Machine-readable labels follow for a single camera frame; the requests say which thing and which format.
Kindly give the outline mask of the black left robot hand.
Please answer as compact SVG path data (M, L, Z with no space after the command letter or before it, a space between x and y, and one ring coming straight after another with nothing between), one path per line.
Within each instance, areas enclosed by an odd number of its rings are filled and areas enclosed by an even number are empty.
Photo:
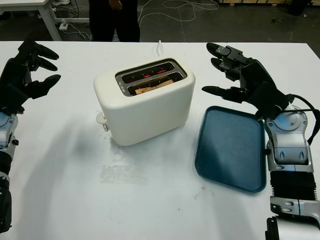
M59 55L48 47L34 40L25 40L18 48L18 54L10 58L0 76L0 98L7 101L25 102L48 94L58 83L58 74L47 77L44 81L32 80L31 72L43 68L56 72L58 68L49 60L58 60Z

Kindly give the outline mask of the person's bare hand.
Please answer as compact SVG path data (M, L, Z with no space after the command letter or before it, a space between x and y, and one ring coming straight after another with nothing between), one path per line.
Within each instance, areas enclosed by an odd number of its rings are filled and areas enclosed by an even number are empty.
M109 0L108 2L112 10L121 11L123 8L120 0Z

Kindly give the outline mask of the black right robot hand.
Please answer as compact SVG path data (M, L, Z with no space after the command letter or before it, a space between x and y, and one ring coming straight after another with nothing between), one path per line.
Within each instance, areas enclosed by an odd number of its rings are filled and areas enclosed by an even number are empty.
M204 86L202 90L211 95L219 96L224 100L242 103L249 102L251 95L262 84L275 85L273 79L263 65L256 59L245 57L241 50L231 46L222 46L216 43L207 43L208 52L213 55L210 62L225 77L233 82L239 81L240 87L223 89L218 86Z

